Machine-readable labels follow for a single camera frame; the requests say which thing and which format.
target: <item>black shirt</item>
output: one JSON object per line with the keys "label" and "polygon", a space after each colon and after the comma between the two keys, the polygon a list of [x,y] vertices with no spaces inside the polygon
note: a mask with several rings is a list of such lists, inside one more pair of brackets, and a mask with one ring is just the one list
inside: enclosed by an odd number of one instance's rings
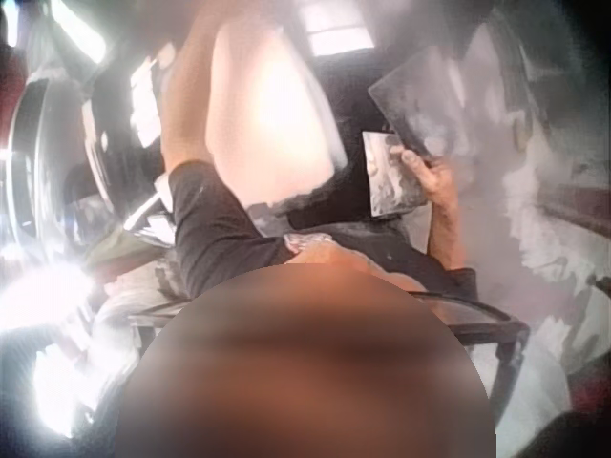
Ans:
{"label": "black shirt", "polygon": [[[295,256],[286,238],[266,238],[259,233],[213,165],[182,164],[171,174],[170,188],[180,270],[192,298],[226,280],[283,264]],[[448,272],[437,260],[412,248],[399,233],[355,230],[342,224],[301,231],[314,232],[367,255],[387,272],[420,281],[429,291],[477,299],[472,269]]]}

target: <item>person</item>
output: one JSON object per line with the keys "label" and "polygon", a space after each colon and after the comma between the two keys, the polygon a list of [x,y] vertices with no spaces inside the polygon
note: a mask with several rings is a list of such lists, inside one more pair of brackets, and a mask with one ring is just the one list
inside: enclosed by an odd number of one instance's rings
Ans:
{"label": "person", "polygon": [[176,249],[190,297],[240,274],[284,263],[328,263],[367,272],[407,291],[475,300],[475,272],[465,267],[458,198],[449,165],[429,166],[414,152],[392,154],[420,180],[432,203],[428,253],[398,231],[343,225],[263,237],[225,186],[205,143],[215,40],[221,26],[255,12],[257,2],[206,2],[181,49],[161,107],[161,151],[173,198]]}

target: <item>clothing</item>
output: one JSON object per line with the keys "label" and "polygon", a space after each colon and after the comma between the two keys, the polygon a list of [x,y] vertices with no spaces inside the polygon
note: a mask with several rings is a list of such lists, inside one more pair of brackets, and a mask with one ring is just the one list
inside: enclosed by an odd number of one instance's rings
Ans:
{"label": "clothing", "polygon": [[[180,270],[191,297],[295,256],[294,242],[266,238],[257,231],[213,165],[198,161],[180,165],[170,175],[170,188]],[[365,254],[387,272],[414,278],[429,291],[476,300],[472,269],[448,272],[437,260],[412,248],[398,232],[355,231],[336,224],[302,233],[328,235],[341,246]]]}

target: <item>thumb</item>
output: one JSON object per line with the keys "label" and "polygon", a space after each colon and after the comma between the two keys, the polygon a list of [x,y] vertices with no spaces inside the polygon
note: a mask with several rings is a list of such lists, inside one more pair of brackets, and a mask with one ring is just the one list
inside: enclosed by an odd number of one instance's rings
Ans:
{"label": "thumb", "polygon": [[414,151],[406,150],[403,155],[401,155],[401,160],[408,166],[413,174],[416,175],[425,189],[433,187],[436,180],[435,175],[427,167],[427,164],[424,163],[422,157],[417,155]]}

